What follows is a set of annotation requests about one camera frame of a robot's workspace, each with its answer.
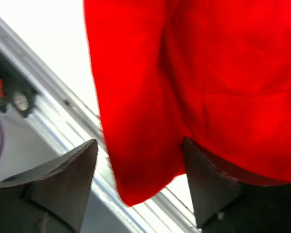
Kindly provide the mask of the red t-shirt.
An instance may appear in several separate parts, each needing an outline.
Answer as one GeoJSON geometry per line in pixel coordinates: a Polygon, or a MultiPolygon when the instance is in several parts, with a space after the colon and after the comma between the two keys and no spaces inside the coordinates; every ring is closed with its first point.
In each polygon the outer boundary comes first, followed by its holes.
{"type": "Polygon", "coordinates": [[[291,183],[291,0],[86,0],[105,144],[133,206],[184,173],[184,137],[291,183]]]}

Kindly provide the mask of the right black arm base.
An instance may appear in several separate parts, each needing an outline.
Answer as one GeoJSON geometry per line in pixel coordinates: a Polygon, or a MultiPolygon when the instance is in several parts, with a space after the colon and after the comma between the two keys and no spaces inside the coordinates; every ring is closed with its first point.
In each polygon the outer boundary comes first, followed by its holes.
{"type": "Polygon", "coordinates": [[[35,106],[37,94],[25,73],[0,51],[0,111],[6,113],[10,103],[26,118],[35,106]]]}

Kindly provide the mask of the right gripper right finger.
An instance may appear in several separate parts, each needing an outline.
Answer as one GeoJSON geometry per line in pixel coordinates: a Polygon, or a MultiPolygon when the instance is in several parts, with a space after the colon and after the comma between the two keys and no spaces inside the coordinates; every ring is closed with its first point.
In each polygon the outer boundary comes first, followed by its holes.
{"type": "Polygon", "coordinates": [[[202,232],[291,233],[291,184],[242,169],[188,137],[181,149],[202,232]]]}

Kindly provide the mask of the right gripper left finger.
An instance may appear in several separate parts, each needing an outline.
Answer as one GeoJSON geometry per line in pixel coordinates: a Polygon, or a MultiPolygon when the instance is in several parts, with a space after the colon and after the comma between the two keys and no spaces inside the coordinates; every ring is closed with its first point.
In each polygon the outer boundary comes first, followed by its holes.
{"type": "Polygon", "coordinates": [[[0,233],[78,233],[97,162],[91,139],[0,182],[0,233]]]}

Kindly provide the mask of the aluminium mounting rail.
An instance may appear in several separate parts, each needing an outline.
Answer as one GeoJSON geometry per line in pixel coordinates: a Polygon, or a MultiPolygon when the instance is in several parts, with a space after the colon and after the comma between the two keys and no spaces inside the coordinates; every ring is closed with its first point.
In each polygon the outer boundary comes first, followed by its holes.
{"type": "MultiPolygon", "coordinates": [[[[58,154],[90,138],[101,139],[98,117],[1,17],[0,51],[39,92],[29,122],[58,154]]],[[[82,232],[195,233],[197,228],[192,211],[169,188],[134,207],[124,205],[100,142],[82,232]]]]}

